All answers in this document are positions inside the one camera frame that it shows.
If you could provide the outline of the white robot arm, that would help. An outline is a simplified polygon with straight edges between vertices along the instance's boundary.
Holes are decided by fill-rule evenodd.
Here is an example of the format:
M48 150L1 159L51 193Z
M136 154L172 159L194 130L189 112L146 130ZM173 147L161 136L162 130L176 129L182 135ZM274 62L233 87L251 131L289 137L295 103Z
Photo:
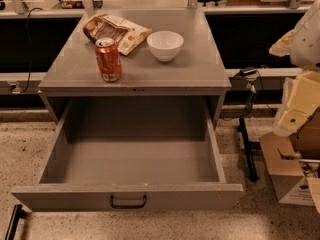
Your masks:
M294 80L286 80L282 107L273 131L290 136L304 126L320 106L320 1L316 1L298 21L269 49L271 55L290 56L301 69Z

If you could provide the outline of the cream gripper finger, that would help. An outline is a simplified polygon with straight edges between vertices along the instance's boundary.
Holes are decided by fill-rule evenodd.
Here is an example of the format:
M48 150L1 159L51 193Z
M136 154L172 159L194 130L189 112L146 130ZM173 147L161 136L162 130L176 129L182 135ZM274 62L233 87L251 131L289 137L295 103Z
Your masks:
M286 34L284 34L270 47L269 53L278 57L289 55L291 53L291 41L293 34L293 30L290 30Z
M286 78L282 104L276 113L273 132L277 136L296 133L320 106L320 73L303 71L295 79Z

